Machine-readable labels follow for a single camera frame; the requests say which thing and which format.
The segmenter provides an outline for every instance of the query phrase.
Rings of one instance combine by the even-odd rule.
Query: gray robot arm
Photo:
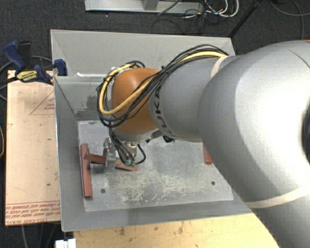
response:
[[[122,100],[129,82],[135,84],[134,93],[149,75],[138,79],[140,74],[117,76],[112,99]],[[148,107],[133,113],[138,119],[111,128],[117,146],[135,150],[138,142],[159,135],[204,142],[217,169],[280,247],[310,247],[310,163],[303,144],[310,43],[291,41],[240,56],[196,59],[154,89]],[[132,124],[138,130],[128,130]],[[125,159],[135,153],[127,152]]]

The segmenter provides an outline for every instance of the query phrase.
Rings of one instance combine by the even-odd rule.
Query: metal plate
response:
[[[54,80],[63,231],[193,220],[251,212],[234,192],[234,200],[229,200],[232,199],[232,194],[230,189],[227,189],[224,178],[220,177],[214,166],[204,166],[203,157],[199,162],[197,157],[193,158],[192,163],[188,158],[184,158],[183,162],[182,156],[187,154],[187,147],[183,144],[176,150],[177,155],[174,157],[177,157],[169,159],[166,150],[174,145],[166,145],[167,148],[158,150],[163,145],[155,145],[156,140],[151,141],[154,143],[150,144],[151,146],[144,145],[149,158],[144,166],[140,165],[137,174],[115,170],[108,174],[115,181],[110,183],[110,179],[101,176],[103,173],[97,166],[92,168],[93,199],[85,200],[82,192],[80,142],[89,143],[91,153],[102,153],[102,143],[106,136],[105,132],[96,130],[101,127],[97,122],[99,118],[96,106],[96,88],[102,81],[99,75],[107,74],[110,67],[132,59],[144,61],[148,67],[158,68],[179,52],[202,43],[214,44],[234,55],[230,39],[66,30],[52,30],[51,34],[53,59],[63,57],[70,68],[70,75],[78,72],[83,75],[56,76]],[[131,40],[134,41],[133,48],[127,47]],[[106,46],[118,41],[120,47]],[[151,55],[148,54],[150,49],[153,49]],[[93,135],[92,138],[86,139],[79,131],[81,125],[95,128],[95,131],[88,133]],[[193,152],[189,155],[197,155],[200,149],[199,145],[193,146],[195,148],[191,149]],[[198,172],[193,175],[189,173],[192,164],[199,165],[197,168],[201,169],[202,179]],[[152,167],[150,170],[153,174],[146,169],[148,165]],[[122,180],[129,183],[120,184],[119,181]],[[153,193],[150,185],[156,183],[158,186]],[[105,194],[101,193],[102,188],[106,190]]]
[[[79,121],[78,130],[80,144],[101,155],[109,135],[102,123]],[[111,163],[91,165],[92,198],[85,199],[85,211],[233,200],[215,166],[204,164],[201,143],[157,138],[142,148],[147,159],[137,172],[114,169]]]

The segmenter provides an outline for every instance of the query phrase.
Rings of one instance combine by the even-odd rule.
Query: orange object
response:
[[[92,183],[90,173],[90,161],[85,159],[88,154],[87,144],[81,145],[81,161],[82,161],[82,180],[84,197],[92,197]]]
[[[205,164],[212,164],[212,160],[204,144],[203,144],[203,152],[204,152]]]
[[[138,87],[138,85],[149,76],[157,73],[158,70],[150,68],[133,68],[121,73],[113,84],[112,88],[112,107],[117,107],[122,101],[129,97]],[[117,129],[126,134],[142,134],[156,129],[156,125],[152,121],[148,104],[145,97],[141,103],[131,112],[130,119],[127,119],[117,127]],[[126,112],[128,106],[123,107],[119,112],[115,113],[114,116],[120,116]]]

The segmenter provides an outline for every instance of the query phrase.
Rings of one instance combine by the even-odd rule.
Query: black cable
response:
[[[141,148],[140,144],[138,144],[137,146],[138,146],[138,148],[139,148],[139,150],[142,153],[144,158],[141,161],[137,162],[135,165],[139,165],[139,164],[143,163],[146,160],[146,154],[145,154],[144,150]]]
[[[163,10],[161,13],[158,13],[158,16],[167,13],[169,10],[171,10],[172,8],[174,8],[180,1],[182,0],[177,0],[175,1],[171,6],[169,6],[167,9]]]
[[[46,57],[42,57],[42,56],[38,56],[38,55],[33,55],[32,56],[32,58],[34,58],[34,59],[39,59],[39,60],[46,60],[46,61],[49,61],[49,62],[51,62],[52,63],[52,60],[51,59],[49,59],[49,58],[46,58]],[[9,67],[9,66],[11,66],[11,65],[13,65],[14,63],[12,63],[12,62],[8,62],[8,63],[6,63],[6,64],[4,64],[3,66],[1,66],[0,67],[0,75],[4,72],[4,71],[6,71],[6,69]],[[3,97],[3,96],[1,96],[0,95],[0,98],[1,99],[3,99],[3,100],[5,100],[5,101],[7,101],[7,99],[5,98],[5,97]]]
[[[18,80],[17,77],[12,77],[12,78],[6,79],[6,80],[0,82],[0,86],[9,84],[9,83],[17,81],[17,80]]]
[[[299,12],[300,12],[299,14],[293,14],[293,13],[284,12],[284,11],[280,10],[279,8],[277,8],[277,7],[274,5],[274,3],[273,3],[272,0],[270,0],[270,4],[271,4],[271,6],[272,6],[275,10],[277,10],[277,11],[280,12],[281,14],[285,14],[285,15],[287,15],[287,16],[291,16],[291,17],[304,17],[304,16],[307,16],[307,15],[310,15],[310,12],[308,12],[308,13],[302,13],[301,10],[300,10],[300,8],[299,8]]]
[[[135,109],[135,107],[151,92],[151,91],[155,91],[166,79],[167,76],[169,76],[172,72],[174,72],[176,69],[178,69],[179,67],[190,63],[191,61],[197,60],[197,59],[203,59],[203,58],[209,58],[211,56],[200,56],[200,57],[196,57],[193,59],[187,59],[184,61],[181,61],[180,63],[176,63],[173,62],[171,65],[168,65],[168,69],[166,69],[166,72],[160,73],[160,77],[156,77],[155,80],[151,80],[149,82],[149,84],[147,85],[147,87],[144,89],[144,91],[132,102],[131,106],[127,109],[127,111],[125,113],[123,113],[122,115],[118,116],[117,118],[106,118],[104,117],[101,113],[99,113],[101,122],[104,121],[108,121],[108,122],[115,122],[115,121],[119,121],[118,123],[115,123],[112,125],[112,127],[117,127],[120,124],[122,124],[128,117],[128,115],[132,112],[133,109]]]

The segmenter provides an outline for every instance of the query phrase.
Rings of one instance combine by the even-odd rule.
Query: cable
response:
[[[24,225],[22,225],[22,236],[23,236],[24,246],[25,246],[25,248],[28,248],[29,246],[27,245],[27,240],[26,240],[26,236],[25,236]]]
[[[141,148],[140,144],[138,144],[137,146],[138,146],[140,152],[143,154],[144,158],[141,161],[137,162],[135,165],[139,165],[139,164],[143,163],[146,160],[146,154],[145,154],[144,150]]]
[[[53,227],[53,229],[52,229],[52,231],[51,231],[51,233],[50,233],[50,236],[48,237],[48,241],[47,241],[46,246],[45,246],[44,248],[47,248],[48,245],[50,245],[50,242],[51,242],[51,240],[52,240],[52,237],[53,237],[54,230],[55,230],[56,226],[57,226],[57,224],[54,224],[54,227]]]
[[[40,230],[40,237],[39,237],[38,248],[41,248],[41,240],[42,240],[42,235],[43,235],[43,228],[44,228],[44,223],[41,223],[41,230]]]
[[[172,8],[174,8],[180,1],[182,0],[177,0],[175,1],[171,6],[169,6],[167,9],[163,10],[161,13],[158,13],[158,16],[167,13],[169,10],[171,10]]]
[[[298,9],[298,11],[300,13],[300,16],[301,16],[301,40],[303,40],[303,37],[304,37],[304,19],[303,19],[303,14],[301,12],[300,7],[298,6],[298,4],[295,1],[294,1],[294,5]]]
[[[292,14],[292,13],[284,12],[284,11],[280,10],[279,8],[277,8],[277,7],[274,5],[273,1],[270,0],[270,4],[271,4],[271,6],[272,6],[275,10],[277,10],[278,12],[280,12],[280,13],[282,13],[282,14],[285,14],[285,15],[287,15],[287,16],[291,16],[291,17],[303,17],[303,16],[310,15],[310,12],[309,12],[309,13],[302,13],[301,10],[300,10],[300,8],[299,8],[299,6],[296,4],[295,1],[294,1],[294,3],[295,3],[295,5],[298,7],[298,9],[299,9],[299,11],[300,11],[299,14]]]
[[[51,59],[46,58],[46,57],[42,57],[42,56],[39,56],[39,55],[33,55],[32,58],[34,58],[34,59],[39,59],[39,60],[41,60],[41,61],[42,61],[42,60],[46,60],[46,61],[49,61],[49,62],[52,63],[52,60],[51,60]],[[4,71],[6,71],[6,69],[7,69],[9,66],[11,66],[11,65],[13,65],[13,63],[12,63],[12,62],[8,62],[8,63],[4,64],[3,66],[1,66],[1,67],[0,67],[0,75],[1,75]],[[7,81],[0,82],[0,85],[1,85],[1,84],[7,84],[7,83],[10,83],[10,82],[13,82],[13,81],[15,81],[15,80],[14,80],[14,79],[8,79]],[[0,95],[0,98],[3,99],[3,100],[5,100],[5,101],[7,101],[7,99],[6,99],[5,97],[3,97],[2,95]]]
[[[217,53],[217,52],[201,52],[201,53],[195,53],[195,54],[192,54],[190,56],[187,56],[187,57],[183,58],[181,61],[184,61],[184,60],[187,60],[187,59],[190,59],[190,58],[194,58],[194,57],[199,57],[199,56],[224,57],[225,55],[221,54],[221,53]],[[113,72],[111,72],[109,74],[109,76],[111,77],[110,81],[113,79],[113,76],[116,75],[117,73],[118,72],[117,72],[117,69],[116,69],[116,70],[114,70]],[[133,94],[131,94],[128,98],[126,98],[123,102],[121,102],[117,107],[115,107],[114,109],[112,109],[110,111],[106,111],[103,108],[103,98],[104,98],[104,93],[105,93],[106,88],[107,88],[109,83],[108,83],[107,80],[105,80],[104,84],[103,84],[103,86],[101,88],[101,91],[100,91],[100,99],[99,99],[99,109],[100,109],[100,112],[103,115],[113,115],[113,114],[117,113],[123,107],[125,107],[128,103],[130,103],[132,100],[134,100],[137,96],[139,96],[143,92],[143,90],[147,87],[149,82],[150,82],[150,79],[148,81],[145,81],[145,82],[141,83],[138,86],[137,90]]]
[[[146,77],[143,79],[140,84],[136,87],[132,94],[125,99],[122,103],[120,103],[117,107],[112,109],[111,111],[106,111],[103,108],[104,98],[106,98],[107,87],[109,83],[114,80],[114,78],[124,72],[126,70],[131,69],[131,62],[127,63],[121,67],[113,69],[106,78],[104,78],[103,82],[97,88],[98,92],[98,114],[100,117],[100,121],[109,130],[109,136],[112,140],[119,158],[122,163],[126,166],[134,166],[143,163],[146,160],[146,154],[140,144],[137,144],[138,149],[143,155],[143,159],[135,162],[135,156],[130,151],[130,149],[126,146],[126,144],[119,140],[118,136],[114,133],[114,128],[121,125],[125,120],[134,117],[140,109],[147,103],[149,97],[158,90],[165,80],[179,67],[186,65],[192,61],[203,59],[203,58],[216,58],[216,57],[224,57],[228,56],[228,54],[209,44],[202,44],[195,46],[191,49],[187,49],[182,53],[178,54],[175,58],[173,58],[168,65],[162,66],[162,69],[157,73]],[[126,111],[119,116],[113,116],[114,113],[120,111],[123,107],[127,107]]]
[[[106,91],[106,85],[108,82],[108,77],[105,78],[104,83],[98,87],[98,113],[101,122],[108,128],[115,128],[122,124],[128,118],[130,113],[136,108],[136,106],[138,106],[147,95],[152,94],[161,84],[163,84],[165,79],[180,66],[201,58],[222,57],[227,55],[228,54],[221,49],[208,44],[199,45],[180,53],[166,67],[162,67],[162,70],[159,71],[158,74],[154,75],[150,81],[140,84],[138,90],[131,95],[134,98],[132,104],[128,107],[126,112],[115,118],[105,117],[100,109],[100,103],[103,103],[103,100],[101,102],[101,99],[103,99],[104,96],[104,94],[101,95],[100,93],[104,93]]]
[[[231,17],[234,17],[238,11],[239,11],[239,0],[234,0],[234,4],[235,4],[235,11],[231,14],[225,14],[225,12],[227,11],[228,9],[228,1],[227,0],[224,0],[225,2],[225,9],[221,9],[221,10],[214,10],[208,3],[208,0],[203,0],[205,2],[205,7],[208,8],[209,10],[206,10],[207,13],[210,13],[210,14],[216,14],[216,15],[219,15],[221,17],[224,17],[224,18],[231,18]]]

